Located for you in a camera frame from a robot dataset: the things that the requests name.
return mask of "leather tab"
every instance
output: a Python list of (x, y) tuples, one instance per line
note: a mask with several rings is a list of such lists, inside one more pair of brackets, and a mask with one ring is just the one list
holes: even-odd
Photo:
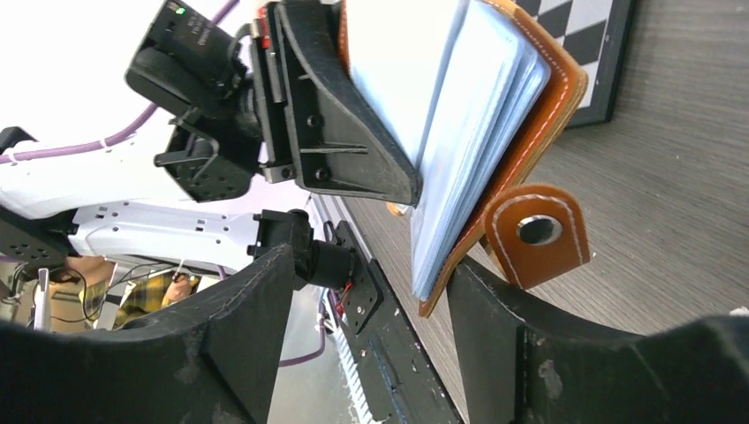
[(505, 190), (489, 205), (484, 229), (507, 281), (523, 290), (590, 262), (580, 206), (552, 185)]
[(349, 66), (349, 26), (348, 16), (346, 15), (346, 0), (341, 0), (341, 19), (338, 25), (338, 58), (341, 60), (346, 75), (349, 75), (351, 68)]

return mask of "white stitching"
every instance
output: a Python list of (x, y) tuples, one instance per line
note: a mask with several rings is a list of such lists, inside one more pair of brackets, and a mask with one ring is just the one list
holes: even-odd
[(575, 214), (572, 213), (572, 209), (570, 208), (570, 205), (568, 205), (566, 201), (559, 199), (558, 197), (541, 196), (539, 194), (525, 194), (522, 196), (513, 197), (512, 199), (509, 199), (508, 201), (503, 203), (502, 206), (499, 207), (495, 211), (494, 215), (492, 216), (492, 229), (494, 229), (496, 242), (499, 244), (499, 248), (502, 249), (502, 254), (504, 255), (504, 259), (507, 260), (507, 266), (510, 267), (510, 271), (512, 271), (512, 275), (515, 276), (515, 281), (518, 282), (518, 285), (520, 286), (520, 288), (525, 289), (525, 287), (523, 287), (523, 283), (520, 281), (518, 272), (515, 270), (515, 267), (512, 265), (512, 259), (510, 259), (510, 256), (507, 254), (507, 250), (504, 248), (504, 243), (502, 242), (502, 238), (499, 237), (499, 229), (497, 228), (497, 218), (499, 218), (500, 214), (502, 214), (504, 210), (507, 209), (509, 206), (514, 205), (515, 203), (518, 203), (521, 201), (553, 201), (554, 203), (558, 203), (562, 205), (564, 210), (567, 211), (567, 215), (570, 218), (570, 224), (572, 226), (571, 228), (572, 236), (575, 239), (575, 248), (577, 249), (578, 260), (580, 261), (580, 265), (583, 265), (585, 263), (585, 259), (583, 258), (582, 247), (580, 246), (580, 240), (578, 237), (578, 226), (575, 222)]
[[(562, 95), (559, 96), (559, 100), (556, 102), (556, 104), (554, 105), (554, 109), (549, 114), (550, 116), (554, 116), (554, 114), (556, 113), (556, 110), (559, 109), (559, 105), (562, 104), (562, 99), (564, 99), (564, 96), (567, 94), (567, 91), (569, 91), (569, 89), (570, 89), (570, 84), (569, 84), (570, 81), (569, 81), (569, 77), (567, 77), (567, 73), (564, 72), (564, 70), (562, 69), (561, 66), (559, 66), (559, 64), (556, 62), (556, 60), (554, 60), (554, 59), (551, 58), (551, 55), (543, 48), (543, 46), (541, 46), (541, 42), (539, 42), (538, 39), (536, 39), (536, 37), (534, 37), (531, 34), (530, 30), (528, 28), (526, 28), (526, 26), (524, 26), (522, 23), (520, 23), (520, 21), (518, 21), (515, 18), (515, 16), (512, 14), (511, 11), (509, 11), (507, 8), (505, 8), (504, 6), (502, 6), (500, 4), (494, 4), (494, 3), (490, 3), (490, 4), (494, 5), (495, 7), (498, 7), (499, 9), (501, 9), (502, 11), (504, 11), (505, 13), (510, 14), (511, 19), (516, 24), (518, 24), (518, 27), (520, 27), (523, 30), (523, 32), (526, 33), (526, 35), (528, 36), (528, 38), (530, 38), (531, 40), (533, 40), (533, 44), (535, 44), (536, 49), (538, 49), (542, 53), (542, 55), (545, 58), (547, 58), (549, 60), (549, 62), (551, 62), (551, 64), (554, 65), (554, 67), (563, 75), (562, 81), (564, 81), (564, 91), (562, 92)], [(518, 160), (517, 162), (515, 162), (515, 166), (512, 167), (512, 170), (510, 171), (510, 175), (512, 175), (515, 172), (515, 170), (518, 168), (518, 166), (520, 166), (520, 163), (523, 162), (523, 159), (525, 159), (525, 157), (528, 154), (528, 152), (531, 151), (531, 147), (533, 145), (535, 145), (535, 142), (538, 140), (539, 135), (541, 135), (541, 133), (543, 132), (544, 128), (546, 128), (546, 126), (550, 122), (551, 122), (551, 119), (547, 119), (546, 121), (544, 121), (544, 123), (541, 126), (541, 128), (539, 129), (539, 131), (536, 133), (536, 135), (534, 135), (533, 141), (531, 141), (530, 143), (528, 143), (528, 147), (523, 152), (523, 155), (520, 156), (520, 160)]]

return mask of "white plastic panel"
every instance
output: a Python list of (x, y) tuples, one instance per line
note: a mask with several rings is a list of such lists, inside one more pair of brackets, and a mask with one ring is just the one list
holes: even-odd
[[(53, 147), (27, 141), (5, 153)], [(0, 204), (39, 219), (113, 201), (189, 200), (166, 170), (154, 166), (164, 149), (164, 141), (133, 138), (90, 153), (0, 165)]]
[(72, 247), (83, 255), (131, 254), (242, 269), (257, 242), (253, 214), (221, 215), (118, 201), (80, 208)]

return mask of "metal grommet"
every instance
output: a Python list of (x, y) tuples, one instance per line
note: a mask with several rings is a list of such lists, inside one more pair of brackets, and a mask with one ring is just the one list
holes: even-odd
[(554, 243), (560, 236), (562, 236), (562, 224), (552, 216), (529, 216), (518, 223), (518, 237), (532, 246)]

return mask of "red wire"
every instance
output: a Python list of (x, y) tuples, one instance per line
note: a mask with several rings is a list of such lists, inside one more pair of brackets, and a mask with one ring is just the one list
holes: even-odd
[(346, 283), (346, 286), (344, 287), (344, 294), (341, 296), (341, 301), (338, 302), (338, 304), (336, 305), (336, 310), (338, 311), (338, 315), (340, 316), (344, 316), (344, 302), (351, 288), (352, 288), (352, 282), (349, 281), (348, 283)]

